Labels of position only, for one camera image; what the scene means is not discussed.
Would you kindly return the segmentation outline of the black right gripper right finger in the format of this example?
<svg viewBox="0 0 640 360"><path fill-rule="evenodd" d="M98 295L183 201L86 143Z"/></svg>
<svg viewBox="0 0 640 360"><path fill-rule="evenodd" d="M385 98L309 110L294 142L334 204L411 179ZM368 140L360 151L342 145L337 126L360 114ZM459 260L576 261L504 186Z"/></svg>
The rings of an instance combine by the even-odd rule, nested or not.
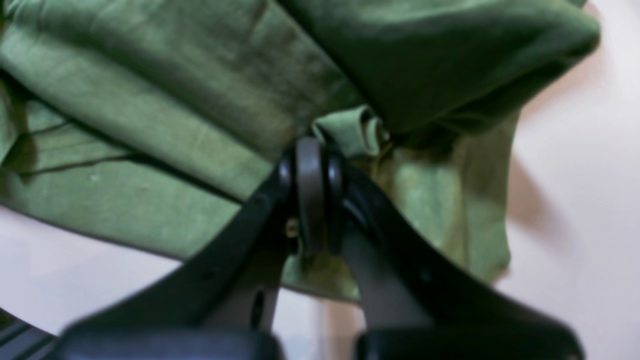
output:
<svg viewBox="0 0 640 360"><path fill-rule="evenodd" d="M355 360L583 360L563 322L482 284L431 246L381 189L327 151L330 249L365 317Z"/></svg>

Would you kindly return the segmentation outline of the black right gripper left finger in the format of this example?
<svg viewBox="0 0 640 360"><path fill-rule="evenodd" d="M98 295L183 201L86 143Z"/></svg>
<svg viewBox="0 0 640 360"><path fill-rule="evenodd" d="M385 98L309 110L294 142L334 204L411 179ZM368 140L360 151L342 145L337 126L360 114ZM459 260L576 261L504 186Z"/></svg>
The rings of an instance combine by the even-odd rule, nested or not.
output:
<svg viewBox="0 0 640 360"><path fill-rule="evenodd" d="M53 360L282 360L272 335L290 255L325 246L323 151L299 139L224 230L178 269L67 329Z"/></svg>

